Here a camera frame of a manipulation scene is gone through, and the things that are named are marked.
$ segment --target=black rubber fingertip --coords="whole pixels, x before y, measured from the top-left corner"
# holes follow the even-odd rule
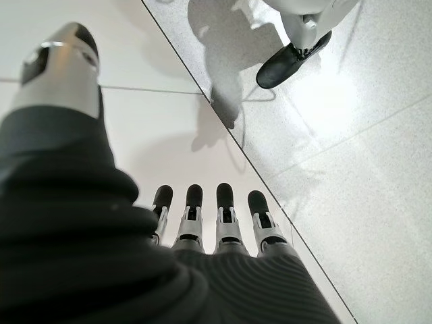
[[[172,200],[173,200],[173,188],[171,188],[168,185],[163,185],[159,187],[159,189],[156,191],[153,204],[156,205],[156,207],[162,208],[165,206],[169,209]]]
[[[261,191],[254,190],[248,195],[248,204],[250,214],[253,216],[255,213],[266,213],[269,211],[267,201]]]
[[[75,32],[75,36],[78,37],[81,41],[85,42],[96,54],[96,56],[99,58],[99,52],[97,50],[96,41],[93,38],[92,34],[88,31],[88,29],[80,24],[79,22],[76,22],[78,25],[78,28]]]
[[[229,209],[234,206],[234,195],[229,184],[220,184],[216,189],[217,208]]]
[[[189,187],[186,194],[186,206],[201,207],[203,204],[203,189],[198,184]]]

